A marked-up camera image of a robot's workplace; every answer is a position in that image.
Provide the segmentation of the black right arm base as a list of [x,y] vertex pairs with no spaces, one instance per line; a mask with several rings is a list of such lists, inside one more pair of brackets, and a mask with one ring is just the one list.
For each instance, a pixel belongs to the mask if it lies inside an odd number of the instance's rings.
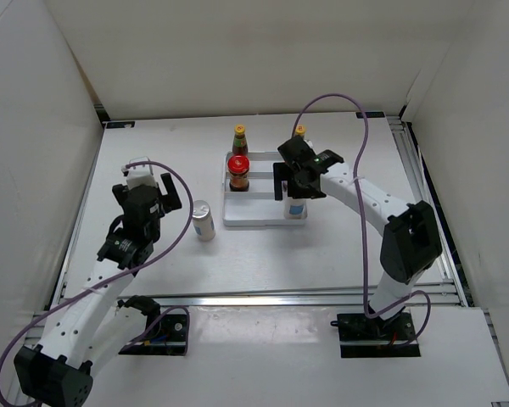
[[338,329],[342,359],[416,358],[421,356],[411,314],[390,320],[368,319],[364,314],[337,314],[330,325]]

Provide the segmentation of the red-lid sauce jar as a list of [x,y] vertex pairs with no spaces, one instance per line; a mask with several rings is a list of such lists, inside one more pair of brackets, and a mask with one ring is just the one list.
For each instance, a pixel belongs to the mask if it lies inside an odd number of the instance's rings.
[[233,155],[227,161],[230,176],[229,187],[233,192],[246,192],[249,190],[250,162],[247,156]]

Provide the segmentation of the tall sauce bottle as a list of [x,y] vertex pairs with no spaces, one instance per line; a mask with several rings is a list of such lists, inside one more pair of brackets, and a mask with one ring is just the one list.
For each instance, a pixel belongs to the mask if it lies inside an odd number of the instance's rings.
[[305,138],[305,134],[306,134],[306,128],[304,125],[297,125],[295,127],[295,130],[294,130],[295,136],[300,136],[302,138]]
[[247,156],[249,153],[246,128],[238,124],[234,126],[234,138],[232,140],[232,153],[234,155]]

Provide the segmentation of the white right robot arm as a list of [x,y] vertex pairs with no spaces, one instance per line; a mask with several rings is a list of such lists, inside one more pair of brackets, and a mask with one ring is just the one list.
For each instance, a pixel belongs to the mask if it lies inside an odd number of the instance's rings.
[[[277,162],[272,166],[274,196],[338,200],[361,218],[361,252],[363,273],[364,328],[376,339],[394,330],[394,318],[405,308],[405,302],[417,293],[413,290],[419,278],[442,254],[437,220],[433,207],[420,200],[407,203],[383,191],[366,179],[353,175],[342,159],[319,154],[302,165]],[[369,294],[369,259],[367,227],[381,236],[379,261],[382,277],[373,294]]]

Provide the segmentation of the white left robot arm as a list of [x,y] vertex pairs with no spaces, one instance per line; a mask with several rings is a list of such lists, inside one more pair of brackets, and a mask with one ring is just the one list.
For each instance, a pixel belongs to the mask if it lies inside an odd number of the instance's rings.
[[48,406],[81,406],[97,370],[131,340],[151,339],[161,328],[159,305],[144,296],[119,299],[136,274],[152,264],[160,221],[182,208],[169,172],[154,178],[147,162],[129,164],[126,183],[113,186],[122,209],[109,227],[88,285],[59,305],[63,314],[33,347],[14,356],[21,391]]

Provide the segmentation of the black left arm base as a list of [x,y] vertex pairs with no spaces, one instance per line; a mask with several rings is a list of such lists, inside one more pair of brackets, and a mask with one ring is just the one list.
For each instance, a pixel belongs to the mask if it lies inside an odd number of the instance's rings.
[[170,307],[162,314],[150,333],[127,344],[119,355],[186,356],[190,330],[188,308]]

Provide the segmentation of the white shaker bottle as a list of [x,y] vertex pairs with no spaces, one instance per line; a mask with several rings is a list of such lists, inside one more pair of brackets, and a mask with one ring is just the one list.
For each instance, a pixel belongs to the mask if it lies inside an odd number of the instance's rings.
[[307,203],[305,199],[291,198],[288,195],[288,184],[282,182],[284,210],[283,215],[285,219],[289,220],[303,220],[307,217]]
[[192,224],[200,241],[208,242],[215,237],[215,225],[210,205],[206,201],[193,202]]

